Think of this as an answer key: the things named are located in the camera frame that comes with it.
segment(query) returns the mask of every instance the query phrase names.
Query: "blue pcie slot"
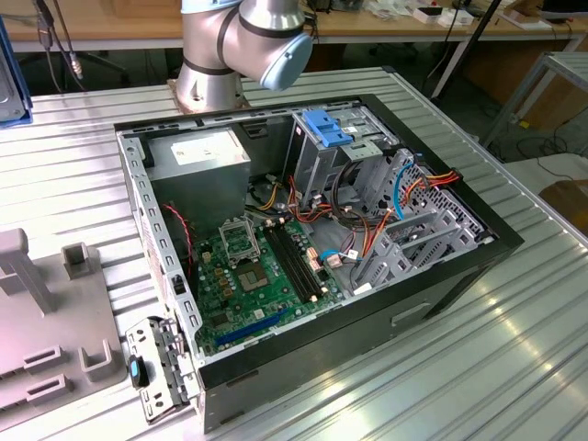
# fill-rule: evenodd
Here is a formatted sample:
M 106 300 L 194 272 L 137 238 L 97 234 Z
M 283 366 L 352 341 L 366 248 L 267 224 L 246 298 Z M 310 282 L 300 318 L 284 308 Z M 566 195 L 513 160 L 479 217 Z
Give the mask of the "blue pcie slot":
M 214 343 L 216 343 L 217 346 L 226 345 L 227 343 L 234 342 L 235 340 L 239 340 L 240 338 L 244 338 L 248 335 L 255 334 L 257 331 L 261 331 L 262 329 L 274 326 L 275 324 L 279 323 L 279 319 L 282 317 L 282 315 L 286 313 L 287 310 L 288 309 L 285 309 L 283 311 L 278 312 L 277 314 L 272 315 L 271 317 L 262 319 L 259 322 L 248 324 L 244 328 L 238 329 L 237 331 L 233 331 L 232 333 L 228 333 L 219 338 L 215 338 Z

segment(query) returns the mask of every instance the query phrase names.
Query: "table leg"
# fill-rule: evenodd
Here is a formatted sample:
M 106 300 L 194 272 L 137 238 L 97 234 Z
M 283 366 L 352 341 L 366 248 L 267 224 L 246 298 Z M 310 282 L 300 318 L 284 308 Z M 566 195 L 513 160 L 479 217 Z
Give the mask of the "table leg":
M 443 87 L 449 79 L 449 76 L 455 70 L 456 65 L 458 64 L 458 60 L 461 58 L 461 55 L 463 54 L 463 51 L 468 47 L 468 41 L 469 40 L 461 41 L 459 45 L 456 47 L 456 50 L 455 52 L 453 52 L 453 56 L 451 57 L 451 60 L 449 60 L 449 64 L 443 72 L 443 75 L 441 75 L 441 79 L 439 80 L 439 83 L 437 83 L 437 86 L 435 88 L 435 91 L 431 95 L 431 98 L 438 97 L 441 91 L 443 90 Z
M 537 79 L 547 71 L 545 66 L 545 54 L 541 55 L 539 59 L 533 65 L 531 71 L 526 75 L 521 84 L 516 88 L 513 95 L 508 99 L 503 109 L 498 114 L 496 119 L 491 125 L 488 133 L 482 137 L 480 144 L 484 147 L 488 147 L 491 142 L 496 138 L 496 135 L 500 132 L 504 123 L 510 118 L 515 111 L 516 106 L 526 96 L 531 87 L 535 84 Z
M 570 42 L 568 42 L 568 45 L 565 47 L 565 49 L 563 51 L 564 52 L 576 51 L 576 49 L 578 49 L 578 46 L 580 46 L 582 44 L 582 42 L 584 41 L 585 38 L 586 38 L 585 35 L 581 35 L 576 38 L 573 38 L 572 40 L 570 40 Z M 548 86 L 551 84 L 551 82 L 553 81 L 555 76 L 556 76 L 556 74 L 554 72 L 549 71 L 545 74 L 545 76 L 541 79 L 541 81 L 539 81 L 539 83 L 537 84 L 537 87 L 535 87 L 535 89 L 533 89 L 533 92 L 531 92 L 529 97 L 525 100 L 525 103 L 523 103 L 523 106 L 521 106 L 519 111 L 516 113 L 516 116 L 519 119 L 523 119 L 526 116 L 526 114 L 531 109 L 531 107 L 533 107 L 535 105 L 535 103 L 537 102 L 539 97 L 541 95 L 543 95 L 543 92 L 545 92 L 545 89 L 547 89 Z

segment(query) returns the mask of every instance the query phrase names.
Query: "yellow wire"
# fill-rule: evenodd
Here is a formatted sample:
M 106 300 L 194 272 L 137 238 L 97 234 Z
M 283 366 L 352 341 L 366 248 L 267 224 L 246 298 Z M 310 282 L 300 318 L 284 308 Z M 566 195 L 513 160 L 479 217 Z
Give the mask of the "yellow wire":
M 267 203 L 265 205 L 262 205 L 261 207 L 259 207 L 260 210 L 266 211 L 267 209 L 271 209 L 274 206 L 274 202 L 276 202 L 276 196 L 277 196 L 277 186 L 278 186 L 278 183 L 275 183 L 274 190 L 272 191 L 272 196 L 270 197 L 270 199 L 267 201 Z
M 450 177 L 451 175 L 453 175 L 453 171 L 446 173 L 444 175 L 439 175 L 439 176 L 427 176 L 427 179 L 441 179 L 442 177 Z

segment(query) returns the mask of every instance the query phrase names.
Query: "aluminum profile table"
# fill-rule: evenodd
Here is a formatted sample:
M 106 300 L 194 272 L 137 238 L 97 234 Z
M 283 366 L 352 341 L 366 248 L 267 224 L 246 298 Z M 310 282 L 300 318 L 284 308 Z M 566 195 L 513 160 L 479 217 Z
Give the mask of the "aluminum profile table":
M 206 438 L 185 409 L 143 419 L 130 379 L 0 439 L 585 439 L 586 241 L 394 73 L 304 75 L 255 106 L 374 93 L 526 240 L 441 316 Z M 0 228 L 23 227 L 33 257 L 97 246 L 121 340 L 163 314 L 130 215 L 112 124 L 178 111 L 166 86 L 35 98 L 35 124 L 0 132 Z
M 541 77 L 548 77 L 554 74 L 562 76 L 576 87 L 581 88 L 584 92 L 588 92 L 588 52 L 543 53 L 503 106 L 503 109 L 492 123 L 488 134 L 481 140 L 482 145 L 488 147 L 494 141 L 503 128 L 504 123 L 514 113 L 521 100 L 531 91 L 531 88 L 537 83 L 537 80 Z M 544 90 L 545 88 L 539 84 L 531 93 L 528 100 L 536 102 Z M 526 110 L 522 109 L 519 111 L 519 115 L 524 113 L 526 113 Z

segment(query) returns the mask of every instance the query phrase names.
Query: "ram slot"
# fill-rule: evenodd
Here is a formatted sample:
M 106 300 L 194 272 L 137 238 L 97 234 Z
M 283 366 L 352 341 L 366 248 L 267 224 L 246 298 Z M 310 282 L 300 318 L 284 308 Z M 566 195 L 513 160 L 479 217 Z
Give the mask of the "ram slot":
M 264 231 L 267 242 L 272 247 L 277 261 L 286 273 L 286 277 L 296 290 L 302 303 L 308 303 L 322 297 L 321 287 L 314 278 L 311 269 L 300 256 L 298 247 L 292 242 L 283 227 Z

